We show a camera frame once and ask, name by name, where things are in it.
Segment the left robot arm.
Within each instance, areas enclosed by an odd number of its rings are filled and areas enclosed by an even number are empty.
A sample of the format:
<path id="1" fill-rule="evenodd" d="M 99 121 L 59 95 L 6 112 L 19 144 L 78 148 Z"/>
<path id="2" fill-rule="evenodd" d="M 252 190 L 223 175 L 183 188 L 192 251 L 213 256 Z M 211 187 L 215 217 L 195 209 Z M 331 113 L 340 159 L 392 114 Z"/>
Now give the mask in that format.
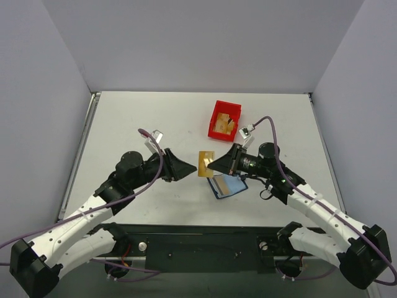
<path id="1" fill-rule="evenodd" d="M 168 148 L 148 160 L 137 151 L 126 152 L 79 209 L 31 241 L 13 244 L 11 275 L 29 297 L 45 297 L 63 276 L 90 259 L 107 253 L 122 255 L 132 240 L 121 226 L 105 221 L 131 203 L 135 189 L 158 178 L 178 181 L 196 170 Z"/>

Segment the gold card magnetic stripe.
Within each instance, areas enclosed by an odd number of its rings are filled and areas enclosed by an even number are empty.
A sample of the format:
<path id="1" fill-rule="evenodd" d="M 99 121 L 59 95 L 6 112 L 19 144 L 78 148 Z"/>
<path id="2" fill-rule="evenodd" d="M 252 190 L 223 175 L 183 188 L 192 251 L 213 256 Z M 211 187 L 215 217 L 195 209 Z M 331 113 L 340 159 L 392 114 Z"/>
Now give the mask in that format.
<path id="1" fill-rule="evenodd" d="M 226 178 L 222 175 L 212 178 L 212 185 L 218 198 L 228 197 L 232 195 L 232 191 L 226 182 Z"/>

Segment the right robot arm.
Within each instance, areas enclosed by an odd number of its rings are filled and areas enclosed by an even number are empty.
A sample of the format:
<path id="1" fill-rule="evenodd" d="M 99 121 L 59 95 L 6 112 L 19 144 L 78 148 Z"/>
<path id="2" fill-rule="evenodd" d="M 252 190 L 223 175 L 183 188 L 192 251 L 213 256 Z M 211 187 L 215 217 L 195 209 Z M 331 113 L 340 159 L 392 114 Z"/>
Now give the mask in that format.
<path id="1" fill-rule="evenodd" d="M 396 272 L 384 229 L 368 227 L 334 207 L 281 162 L 276 144 L 263 143 L 254 156 L 235 143 L 225 155 L 207 163 L 207 168 L 231 176 L 265 179 L 273 197 L 323 230 L 316 233 L 300 223 L 288 224 L 278 232 L 277 246 L 282 253 L 300 251 L 325 260 L 359 289 L 378 282 L 386 268 Z"/>

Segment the blue leather card holder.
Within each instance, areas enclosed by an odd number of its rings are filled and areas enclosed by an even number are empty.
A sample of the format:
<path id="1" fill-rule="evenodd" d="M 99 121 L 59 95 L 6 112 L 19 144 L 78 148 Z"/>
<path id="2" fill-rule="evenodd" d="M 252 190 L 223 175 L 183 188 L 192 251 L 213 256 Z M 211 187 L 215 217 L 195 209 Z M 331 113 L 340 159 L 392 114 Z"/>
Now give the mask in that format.
<path id="1" fill-rule="evenodd" d="M 229 187 L 230 187 L 230 189 L 232 191 L 232 195 L 230 195 L 228 197 L 237 195 L 240 192 L 243 192 L 243 191 L 248 189 L 248 185 L 246 184 L 246 182 L 244 180 L 242 180 L 239 176 L 229 176 L 229 175 L 226 175 L 226 174 L 219 174 L 219 175 L 222 175 L 222 176 L 224 176 L 226 178 L 226 182 L 227 182 L 227 184 L 229 185 Z M 227 198 L 227 197 L 218 198 L 216 196 L 215 190 L 214 190 L 213 185 L 212 185 L 212 178 L 207 178 L 207 181 L 208 181 L 208 183 L 209 183 L 209 185 L 211 187 L 211 190 L 213 191 L 213 194 L 214 194 L 216 199 L 219 200 L 219 199 Z"/>

